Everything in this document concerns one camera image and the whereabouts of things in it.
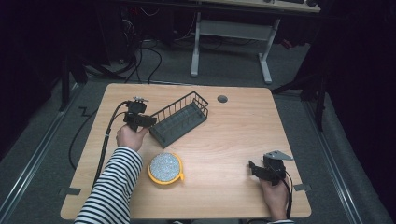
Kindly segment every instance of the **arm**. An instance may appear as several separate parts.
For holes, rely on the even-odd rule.
[[[270,223],[294,223],[294,221],[288,220],[286,216],[289,192],[283,182],[279,181],[277,185],[272,186],[270,181],[260,179],[260,183],[264,191],[264,201],[268,205],[271,218],[274,221]]]
[[[149,129],[136,133],[128,126],[117,132],[118,148],[93,187],[75,223],[130,223],[129,201],[142,169],[137,154]]]

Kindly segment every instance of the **striped sleeve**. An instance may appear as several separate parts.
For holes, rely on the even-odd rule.
[[[275,222],[268,222],[267,224],[294,224],[294,221],[292,221],[292,220],[289,220],[289,219],[287,219],[287,220],[279,220],[279,221],[275,221]]]
[[[142,170],[137,152],[119,147],[82,206],[75,223],[130,223],[129,201]]]

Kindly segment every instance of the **metal wire basket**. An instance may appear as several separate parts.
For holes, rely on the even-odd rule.
[[[208,102],[192,91],[164,109],[151,115],[157,123],[150,133],[165,148],[207,119]]]

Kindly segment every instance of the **hand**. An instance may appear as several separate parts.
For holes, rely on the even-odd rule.
[[[289,191],[283,181],[272,186],[271,181],[260,179],[262,190],[264,191],[264,201],[270,209],[273,221],[288,219],[286,216],[286,206],[288,205]]]
[[[137,152],[142,147],[143,137],[148,131],[149,128],[143,128],[135,132],[128,125],[124,125],[117,131],[117,146],[128,147]]]

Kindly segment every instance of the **round container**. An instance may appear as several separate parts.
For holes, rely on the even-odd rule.
[[[184,179],[181,159],[175,153],[161,153],[152,159],[148,176],[157,184],[168,185]]]

